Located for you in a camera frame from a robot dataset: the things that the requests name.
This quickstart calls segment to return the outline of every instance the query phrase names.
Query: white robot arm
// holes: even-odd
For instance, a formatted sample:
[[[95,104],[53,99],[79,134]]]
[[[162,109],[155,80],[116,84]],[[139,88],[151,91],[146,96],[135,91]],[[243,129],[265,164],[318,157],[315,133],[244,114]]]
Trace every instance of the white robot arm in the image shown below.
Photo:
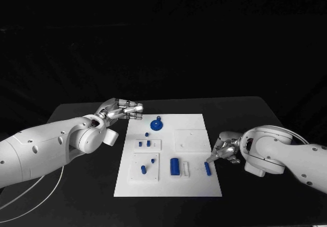
[[[291,145],[298,138],[303,145]],[[327,148],[308,144],[292,131],[276,126],[260,126],[244,134],[221,132],[207,163],[218,158],[239,163],[236,152],[240,150],[246,160],[244,170],[259,177],[265,173],[282,174],[285,167],[298,180],[327,193]]]
[[[109,99],[95,114],[28,128],[0,142],[0,188],[31,180],[100,143],[113,145],[118,133],[106,129],[121,119],[141,120],[142,104]]]

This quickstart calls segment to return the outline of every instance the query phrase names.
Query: blue object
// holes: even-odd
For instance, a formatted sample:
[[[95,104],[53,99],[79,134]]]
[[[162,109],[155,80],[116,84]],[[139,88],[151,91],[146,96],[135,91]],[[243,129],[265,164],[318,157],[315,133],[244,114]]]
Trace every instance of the blue object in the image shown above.
[[[207,162],[204,162],[204,166],[206,166],[206,174],[210,176],[211,175],[211,171],[210,171]]]
[[[154,131],[158,131],[162,128],[161,117],[157,116],[157,119],[151,121],[149,127]]]
[[[180,172],[178,172],[178,159],[172,158],[170,159],[170,175],[172,176],[178,176]]]
[[[141,173],[142,173],[142,174],[145,174],[145,173],[146,173],[145,166],[141,166]]]

